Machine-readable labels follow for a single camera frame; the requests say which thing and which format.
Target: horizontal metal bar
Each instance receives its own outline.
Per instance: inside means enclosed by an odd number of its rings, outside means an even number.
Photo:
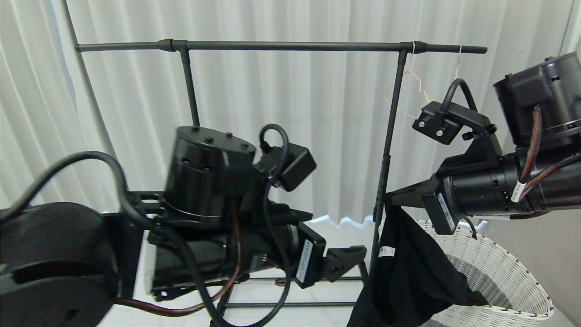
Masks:
[[[461,52],[463,54],[485,54],[486,47],[470,45],[426,44],[423,42],[242,42],[242,41],[176,41],[161,40],[158,42],[128,42],[78,44],[77,50],[115,51],[115,50],[151,50],[165,49],[179,51],[183,46],[188,50],[250,50],[250,51],[371,51],[371,52]]]
[[[279,279],[285,279],[284,277],[250,277],[248,280],[279,280]],[[360,276],[344,276],[339,278],[339,280],[364,280],[363,277]],[[320,282],[325,281],[327,282],[328,280],[323,278],[320,280]]]
[[[272,308],[276,303],[225,303],[225,308]],[[287,302],[283,308],[354,307],[355,302]]]

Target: basket rim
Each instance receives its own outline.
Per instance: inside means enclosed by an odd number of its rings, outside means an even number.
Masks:
[[[426,232],[433,232],[435,231],[435,229],[433,228],[432,222],[431,221],[425,221],[422,219],[416,219],[415,220],[416,223],[418,223],[418,225],[420,225],[422,228],[424,228],[424,230]],[[434,235],[428,233],[434,240],[436,240],[436,238],[434,237]],[[456,231],[454,232],[453,235],[438,235],[436,234],[435,236],[454,236],[457,237],[457,235],[460,236],[464,236],[464,237],[470,237],[472,238],[472,231],[468,230],[466,228],[463,228],[461,226],[458,226],[456,228]],[[525,318],[525,316],[527,316],[527,318],[534,318],[535,320],[546,320],[549,319],[549,317],[551,317],[553,315],[553,313],[555,312],[555,307],[553,305],[553,300],[551,299],[551,297],[547,294],[547,292],[545,291],[545,289],[543,288],[543,286],[537,281],[537,279],[535,278],[535,276],[528,270],[526,269],[526,267],[522,264],[522,262],[517,259],[512,253],[510,253],[509,251],[507,251],[504,247],[502,247],[501,245],[499,245],[498,243],[496,243],[495,241],[487,238],[486,236],[476,233],[477,239],[475,241],[480,241],[485,243],[487,246],[493,246],[493,247],[497,247],[499,250],[503,251],[504,253],[506,253],[507,256],[509,256],[511,259],[513,259],[514,261],[516,261],[517,263],[517,267],[518,269],[521,269],[522,272],[526,273],[527,276],[531,279],[531,281],[534,283],[535,288],[537,288],[538,290],[541,291],[542,295],[547,299],[548,304],[549,304],[549,311],[547,313],[544,314],[533,314],[530,312],[525,312],[522,310],[514,310],[514,309],[510,309],[510,308],[503,308],[503,307],[499,307],[496,305],[488,305],[488,306],[483,306],[483,307],[468,307],[468,308],[479,308],[479,309],[485,309],[485,310],[490,310],[490,311],[494,311],[498,314],[503,314],[503,315],[523,315],[522,317]]]

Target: laundry basket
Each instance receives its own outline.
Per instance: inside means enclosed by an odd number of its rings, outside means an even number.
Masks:
[[[507,250],[484,236],[458,228],[438,235],[430,221],[417,221],[440,245],[468,285],[490,305],[452,305],[425,326],[537,326],[553,314],[553,301],[533,275]]]

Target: curtain fold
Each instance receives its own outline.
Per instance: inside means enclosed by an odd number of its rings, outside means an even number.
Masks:
[[[430,100],[441,101],[456,68],[479,110],[510,147],[492,84],[557,55],[572,0],[551,1],[49,1],[0,3],[2,207],[60,157],[113,152],[132,190],[162,190],[177,126],[190,125],[179,54],[82,54],[96,104],[71,47],[156,41],[341,41],[483,45],[486,55],[408,56]],[[308,147],[317,170],[275,201],[362,221],[375,202],[396,69],[395,53],[191,51],[201,124],[253,144],[266,123]],[[392,145],[388,190],[427,179],[468,143],[444,146],[416,133],[426,104],[406,74]],[[460,95],[455,101],[465,104]],[[267,140],[277,144],[276,135]],[[114,209],[106,168],[82,163],[55,179],[38,201],[67,200]]]

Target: gray wall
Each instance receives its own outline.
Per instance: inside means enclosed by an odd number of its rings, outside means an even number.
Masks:
[[[486,235],[521,260],[565,315],[581,326],[581,210],[493,221]]]

